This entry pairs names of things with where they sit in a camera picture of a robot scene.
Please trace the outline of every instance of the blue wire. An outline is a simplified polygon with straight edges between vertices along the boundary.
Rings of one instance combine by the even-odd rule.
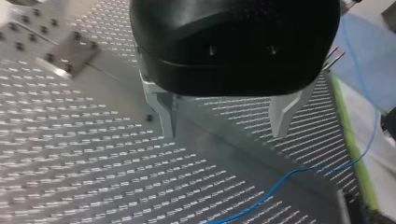
[[[350,55],[352,56],[352,60],[353,63],[356,66],[356,71],[358,73],[358,77],[359,77],[359,83],[361,84],[361,88],[363,89],[363,93],[364,96],[369,100],[369,102],[375,106],[374,104],[374,100],[371,97],[370,93],[367,90],[367,86],[366,83],[363,80],[363,75],[362,75],[362,71],[361,71],[361,65],[359,64],[359,60],[358,57],[356,56],[355,50],[352,47],[352,44],[350,43],[349,37],[347,35],[347,28],[345,26],[345,22],[344,19],[341,20],[341,26],[342,26],[342,31],[343,31],[343,35],[344,35],[344,39],[346,41],[346,46],[350,52]],[[374,139],[375,139],[375,133],[378,129],[378,123],[379,123],[379,112],[376,110],[375,108],[375,123],[374,123],[374,130],[373,130],[373,134],[370,138],[369,144],[367,145],[367,148],[364,150],[364,152],[361,154],[361,156],[356,159],[355,161],[344,165],[344,166],[340,166],[337,168],[326,168],[326,167],[321,167],[321,166],[312,166],[312,167],[307,167],[307,168],[301,168],[301,169],[296,169],[293,170],[289,173],[287,173],[282,179],[280,179],[271,189],[270,191],[264,196],[262,197],[257,203],[253,204],[252,206],[250,206],[248,209],[246,209],[245,211],[236,214],[232,217],[228,217],[225,218],[223,220],[219,220],[219,221],[212,221],[212,222],[208,222],[209,224],[220,224],[220,223],[226,223],[226,222],[230,222],[233,220],[236,220],[240,217],[246,216],[247,214],[251,213],[252,211],[254,211],[256,208],[258,208],[260,205],[262,205],[263,203],[265,203],[270,197],[272,197],[274,195],[274,193],[292,176],[295,175],[297,173],[301,173],[301,172],[307,172],[307,171],[312,171],[312,170],[320,170],[320,171],[328,171],[330,173],[333,172],[337,172],[337,171],[342,171],[345,170],[346,168],[349,168],[353,165],[355,165],[356,163],[358,163],[359,161],[361,161],[361,159],[363,159],[363,157],[367,154],[367,152],[370,150]]]

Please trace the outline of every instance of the blue cable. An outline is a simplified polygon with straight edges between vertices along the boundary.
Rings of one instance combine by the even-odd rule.
[[[361,88],[363,89],[363,93],[364,96],[369,100],[369,102],[375,107],[374,104],[374,100],[371,97],[370,93],[367,90],[367,86],[366,83],[363,80],[363,75],[362,75],[362,71],[361,71],[361,65],[359,64],[358,61],[358,57],[356,56],[355,50],[352,47],[352,44],[350,43],[349,37],[347,35],[347,28],[345,26],[345,22],[344,19],[341,20],[341,26],[342,26],[342,31],[343,31],[343,35],[344,35],[344,39],[346,41],[346,46],[350,52],[350,55],[352,56],[352,60],[353,63],[356,66],[356,71],[358,73],[358,77],[359,77],[359,83],[361,84]],[[236,220],[240,217],[246,216],[247,214],[251,213],[252,211],[254,211],[256,208],[258,208],[260,205],[262,205],[263,203],[265,203],[270,197],[272,197],[274,195],[274,193],[294,174],[297,173],[301,173],[301,172],[307,172],[307,171],[312,171],[312,170],[324,170],[324,171],[328,171],[330,173],[333,172],[337,172],[337,171],[342,171],[345,170],[348,167],[351,167],[353,165],[355,165],[356,163],[358,163],[359,161],[361,161],[361,159],[363,159],[363,157],[367,154],[367,152],[370,150],[373,142],[374,142],[374,138],[375,138],[375,133],[378,129],[378,123],[379,123],[379,112],[376,110],[375,108],[375,123],[374,123],[374,130],[373,130],[373,134],[370,138],[369,144],[367,145],[367,148],[364,150],[364,152],[361,154],[361,156],[356,159],[355,161],[344,165],[344,166],[340,166],[337,168],[326,168],[326,167],[321,167],[321,166],[312,166],[312,167],[307,167],[307,168],[301,168],[301,169],[296,169],[293,170],[289,173],[287,173],[282,179],[280,179],[271,189],[270,191],[264,196],[262,197],[257,203],[253,204],[252,206],[250,206],[248,209],[246,209],[245,211],[236,214],[232,217],[228,217],[225,218],[223,220],[219,220],[219,221],[212,221],[212,222],[208,222],[209,224],[220,224],[220,223],[226,223],[226,222],[230,222],[233,220]]]

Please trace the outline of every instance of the screw hole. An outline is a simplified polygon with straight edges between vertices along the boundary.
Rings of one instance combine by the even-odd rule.
[[[54,60],[53,54],[50,54],[50,53],[47,54],[47,55],[46,55],[46,60],[47,60],[47,62],[52,63],[53,60]]]
[[[37,38],[35,37],[35,35],[29,34],[29,40],[32,41],[32,42],[36,42]]]
[[[66,70],[67,73],[71,73],[73,71],[73,66],[71,64],[66,65]]]
[[[22,51],[23,50],[23,44],[21,42],[16,42],[15,43],[15,48],[17,48],[17,50]]]
[[[29,23],[30,22],[29,17],[27,17],[27,16],[22,16],[22,21],[24,23]]]
[[[146,115],[146,121],[151,122],[153,120],[152,115]]]
[[[77,31],[75,31],[74,32],[74,37],[75,37],[76,40],[79,40],[79,39],[81,39],[81,34],[79,32],[77,32]]]
[[[9,29],[12,31],[18,31],[17,25],[15,23],[10,23]]]
[[[46,26],[41,26],[40,31],[42,34],[47,34],[49,32],[49,29]]]
[[[52,26],[58,26],[58,21],[52,19],[52,20],[50,21],[50,24],[51,24]]]
[[[41,16],[41,12],[37,8],[33,9],[33,14],[37,17]]]

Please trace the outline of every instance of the perforated metal plate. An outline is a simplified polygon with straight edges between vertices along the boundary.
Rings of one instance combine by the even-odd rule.
[[[97,1],[71,24],[133,67],[128,6],[128,0]],[[188,110],[180,107],[177,138],[171,140],[40,68],[34,57],[22,58],[0,57],[0,218],[5,223],[206,222],[257,202],[297,166],[293,161],[337,166],[349,160],[324,77],[287,138],[269,135],[268,98],[198,98],[180,100],[195,112],[187,118]],[[237,141],[247,142],[245,151],[199,127],[201,118],[227,123]],[[256,145],[250,142],[259,146],[255,153],[274,157],[255,161],[248,153]],[[329,177],[358,192],[350,170]],[[336,223],[332,195],[325,195],[331,188],[319,187],[321,182],[326,185],[311,174],[292,179],[235,223]]]

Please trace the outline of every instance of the metal block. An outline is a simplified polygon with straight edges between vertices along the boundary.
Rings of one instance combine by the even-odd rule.
[[[99,51],[93,42],[78,32],[72,33],[60,45],[54,46],[37,62],[60,77],[74,77]]]
[[[67,37],[71,28],[65,22],[68,0],[49,0],[34,7],[14,6],[9,19],[36,35],[57,44]]]

